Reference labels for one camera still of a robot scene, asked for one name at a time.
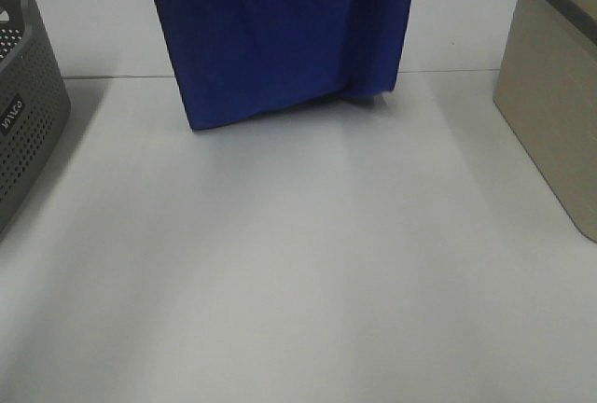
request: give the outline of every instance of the blue fabric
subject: blue fabric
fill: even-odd
[[[193,129],[396,83],[410,0],[155,0]]]

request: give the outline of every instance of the white tabletop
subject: white tabletop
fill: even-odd
[[[597,248],[495,77],[200,133],[172,78],[68,81],[3,240],[7,401],[591,401]]]
[[[37,0],[62,74],[171,76],[153,0]],[[413,0],[400,70],[498,69],[515,0]]]
[[[172,76],[153,0],[37,0],[62,75]]]

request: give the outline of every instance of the perforated basket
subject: perforated basket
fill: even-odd
[[[0,0],[0,231],[44,167],[70,102],[35,0]]]

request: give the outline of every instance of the blue cloth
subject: blue cloth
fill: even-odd
[[[195,130],[396,83],[410,0],[155,0]]]

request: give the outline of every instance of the storage box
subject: storage box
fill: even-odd
[[[597,241],[597,0],[518,0],[495,102]]]

